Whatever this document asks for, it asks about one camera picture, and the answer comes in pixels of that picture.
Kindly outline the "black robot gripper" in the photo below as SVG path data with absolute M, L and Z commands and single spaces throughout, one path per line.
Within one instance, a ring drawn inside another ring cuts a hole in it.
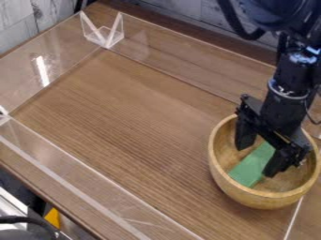
M 276 79 L 268 83 L 265 100 L 243 94 L 237 107 L 234 145 L 238 151 L 253 146 L 261 136 L 273 146 L 274 154 L 262 174 L 273 178 L 290 166 L 297 167 L 312 151 L 312 144 L 302 130 L 302 121 L 312 105 L 310 89 L 296 92 Z

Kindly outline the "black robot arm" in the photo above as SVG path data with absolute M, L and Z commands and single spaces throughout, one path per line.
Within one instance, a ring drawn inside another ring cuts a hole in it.
M 238 150 L 249 148 L 257 137 L 273 146 L 262 171 L 273 177 L 300 166 L 312 151 L 302 122 L 312 118 L 312 104 L 321 95 L 321 0 L 239 0 L 256 25 L 252 32 L 237 17 L 231 0 L 217 2 L 241 38 L 257 40 L 269 32 L 278 36 L 277 69 L 268 94 L 264 99 L 241 96 L 234 135 Z

